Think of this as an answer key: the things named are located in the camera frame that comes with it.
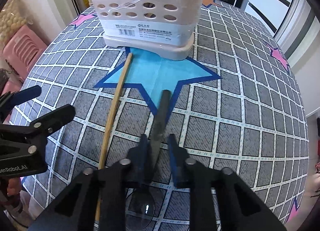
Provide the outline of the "person's left hand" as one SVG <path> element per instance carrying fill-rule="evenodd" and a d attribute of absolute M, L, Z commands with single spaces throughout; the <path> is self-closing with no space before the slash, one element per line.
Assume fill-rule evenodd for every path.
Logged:
<path fill-rule="evenodd" d="M 6 178 L 5 183 L 5 194 L 8 197 L 6 207 L 20 208 L 22 206 L 20 192 L 22 191 L 22 182 L 19 177 L 17 178 Z"/>

